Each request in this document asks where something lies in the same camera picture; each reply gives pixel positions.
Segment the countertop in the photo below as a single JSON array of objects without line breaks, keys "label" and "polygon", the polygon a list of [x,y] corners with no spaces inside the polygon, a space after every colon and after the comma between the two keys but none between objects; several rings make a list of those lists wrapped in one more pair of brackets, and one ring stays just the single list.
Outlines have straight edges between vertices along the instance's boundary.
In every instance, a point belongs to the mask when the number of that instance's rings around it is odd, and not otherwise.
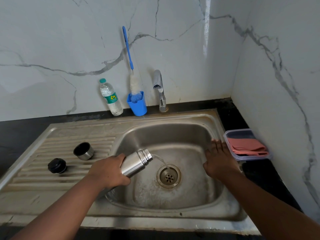
[{"label": "countertop", "polygon": [[[200,109],[217,109],[222,125],[225,130],[248,128],[248,125],[246,124],[246,122],[244,121],[238,109],[235,107],[230,98],[169,104],[168,108],[168,113],[193,111]],[[158,106],[148,107],[147,114],[156,113],[159,113]],[[133,113],[130,109],[124,109],[123,114],[120,115],[120,117],[126,116],[133,116]],[[19,156],[28,148],[28,146],[30,146],[31,143],[50,124],[83,120],[107,119],[112,117],[113,115],[110,113],[110,111],[101,111],[93,113],[80,113],[72,115],[51,116],[14,121],[1,121],[0,152],[2,155],[2,159],[0,160],[0,176],[2,176],[6,172],[6,170],[15,162],[15,160],[19,158]],[[299,207],[298,203],[295,201],[293,196],[287,190],[286,186],[283,184],[281,178],[279,177],[270,160],[264,159],[259,161],[248,161],[242,165],[242,169],[248,179],[259,185],[261,188],[271,193],[278,199],[286,202],[287,204],[301,211],[301,208]],[[19,227],[2,226],[0,228],[0,236],[1,234],[5,233],[6,237],[10,237],[14,234],[14,232],[18,231],[19,229]],[[99,235],[98,232],[93,231],[99,230],[90,230],[91,234],[95,236]],[[116,232],[121,235],[123,234],[121,231],[125,230],[117,230]],[[151,237],[152,234],[154,234],[150,231],[127,231],[127,233],[128,232],[131,232],[132,234],[137,234],[138,232],[141,232],[138,234],[141,238],[144,236],[143,233],[146,234],[145,237]]]}]

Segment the bottle label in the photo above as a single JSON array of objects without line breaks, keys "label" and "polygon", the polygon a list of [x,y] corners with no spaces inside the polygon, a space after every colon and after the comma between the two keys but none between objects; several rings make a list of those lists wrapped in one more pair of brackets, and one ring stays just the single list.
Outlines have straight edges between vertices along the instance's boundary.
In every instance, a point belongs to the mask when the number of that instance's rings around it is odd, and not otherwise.
[{"label": "bottle label", "polygon": [[118,96],[116,93],[111,94],[110,96],[104,97],[107,104],[113,104],[114,102],[118,101]]}]

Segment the ribbed drainboard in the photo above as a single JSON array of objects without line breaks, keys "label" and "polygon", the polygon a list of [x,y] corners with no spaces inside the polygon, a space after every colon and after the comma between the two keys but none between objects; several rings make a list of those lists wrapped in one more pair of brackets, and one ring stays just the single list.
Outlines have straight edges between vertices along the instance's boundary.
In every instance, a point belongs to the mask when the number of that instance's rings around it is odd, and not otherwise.
[{"label": "ribbed drainboard", "polygon": [[[95,161],[108,156],[114,140],[115,136],[110,135],[46,138],[4,190],[68,190],[87,174]],[[73,149],[85,141],[93,147],[94,156],[81,161],[74,156]],[[48,170],[48,163],[56,157],[66,161],[66,172],[53,174]]]}]

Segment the drain strainer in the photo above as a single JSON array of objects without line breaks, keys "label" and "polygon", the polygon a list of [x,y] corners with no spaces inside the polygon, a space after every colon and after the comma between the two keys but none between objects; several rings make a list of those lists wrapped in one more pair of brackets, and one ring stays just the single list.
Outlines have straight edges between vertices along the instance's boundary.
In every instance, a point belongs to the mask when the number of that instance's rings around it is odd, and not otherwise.
[{"label": "drain strainer", "polygon": [[180,182],[181,172],[175,165],[169,164],[168,167],[162,166],[158,170],[157,180],[162,187],[170,189]]}]

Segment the orange napkin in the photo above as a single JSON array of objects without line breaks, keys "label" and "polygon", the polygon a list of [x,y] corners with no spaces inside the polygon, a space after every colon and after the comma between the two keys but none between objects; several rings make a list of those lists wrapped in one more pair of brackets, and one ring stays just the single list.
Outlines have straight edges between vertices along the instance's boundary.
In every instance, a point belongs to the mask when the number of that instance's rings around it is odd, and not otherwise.
[{"label": "orange napkin", "polygon": [[236,154],[247,154],[248,156],[268,155],[266,146],[257,139],[234,139],[228,138],[231,149]]}]

